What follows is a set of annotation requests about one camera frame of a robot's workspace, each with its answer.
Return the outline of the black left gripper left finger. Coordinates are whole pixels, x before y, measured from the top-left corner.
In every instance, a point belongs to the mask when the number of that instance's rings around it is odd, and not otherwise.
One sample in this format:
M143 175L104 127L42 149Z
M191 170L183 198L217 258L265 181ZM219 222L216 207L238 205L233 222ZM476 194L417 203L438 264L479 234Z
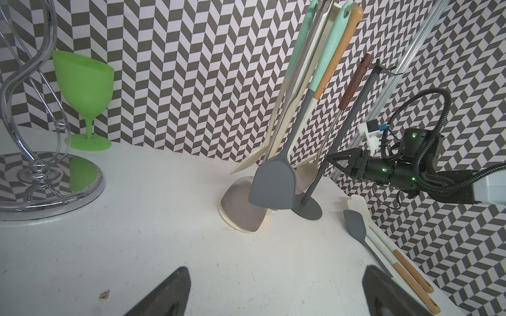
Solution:
M184 315L191 291L191 277L187 267L179 267L162 281L125 316Z

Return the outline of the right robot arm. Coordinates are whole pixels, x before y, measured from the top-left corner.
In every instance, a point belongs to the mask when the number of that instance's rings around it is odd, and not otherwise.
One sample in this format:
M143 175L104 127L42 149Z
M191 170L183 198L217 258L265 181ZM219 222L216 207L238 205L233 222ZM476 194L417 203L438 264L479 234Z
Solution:
M408 106L424 96L439 94L443 109L432 130L406 129L402 138L389 146L388 134L394 120ZM504 204L499 188L505 186L499 173L505 163L477 170L435 170L440 146L444 140L443 127L451 109L451 94L443 88L423 90L401 105L389 120L381 125L373 119L366 122L361 134L372 134L368 150L352 148L328 154L325 161L356 180L391 185L413 199L425 192L435 201L448 204Z

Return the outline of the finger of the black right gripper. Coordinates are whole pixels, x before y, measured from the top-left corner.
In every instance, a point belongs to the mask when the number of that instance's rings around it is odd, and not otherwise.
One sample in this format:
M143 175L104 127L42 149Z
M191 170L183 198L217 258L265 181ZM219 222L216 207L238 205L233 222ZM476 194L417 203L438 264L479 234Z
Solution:
M362 150L353 148L344 150L333 154L326 155L326 160L334 167L337 167L345 175L355 178L358 171L358 161L362 155Z

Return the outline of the steel spoon brown handle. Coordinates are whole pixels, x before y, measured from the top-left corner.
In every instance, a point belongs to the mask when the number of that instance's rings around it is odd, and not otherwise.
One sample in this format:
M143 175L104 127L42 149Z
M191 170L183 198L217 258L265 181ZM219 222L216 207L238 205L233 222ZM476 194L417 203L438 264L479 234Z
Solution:
M345 93L339 103L338 106L338 112L336 113L334 120L332 122L332 125L328 129L327 133L325 134L325 138L317 151L316 154L313 154L306 159L303 159L297 166L295 170L296 174L296 194L303 193L308 187L311 185L311 183L316 178L316 175L318 173L318 163L320 160L320 156L322 155L322 152L326 146L326 143L328 142L329 137L332 135L333 130L335 129L335 126L337 122L339 121L339 118L342 114L344 114L345 109L349 105L351 98L354 96L359 84L362 82L362 79L364 75L366 74L366 71L369 68L370 63L374 59L373 54L367 53L360 64L358 65L357 70L355 71L351 82L349 83L347 89L345 90Z

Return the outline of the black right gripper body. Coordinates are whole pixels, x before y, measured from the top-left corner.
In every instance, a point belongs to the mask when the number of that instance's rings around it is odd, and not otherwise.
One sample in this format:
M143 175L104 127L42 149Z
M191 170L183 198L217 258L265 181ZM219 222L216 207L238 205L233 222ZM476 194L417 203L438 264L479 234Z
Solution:
M351 153L350 177L376 184L389 184L407 194L419 193L411 163L371 157L369 150L353 149Z

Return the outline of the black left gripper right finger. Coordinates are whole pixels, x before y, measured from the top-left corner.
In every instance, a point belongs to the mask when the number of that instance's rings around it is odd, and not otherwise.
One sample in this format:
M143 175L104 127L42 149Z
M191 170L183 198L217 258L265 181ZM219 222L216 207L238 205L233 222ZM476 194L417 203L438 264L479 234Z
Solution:
M362 288L372 316L432 315L375 265L369 265L366 268L362 278Z

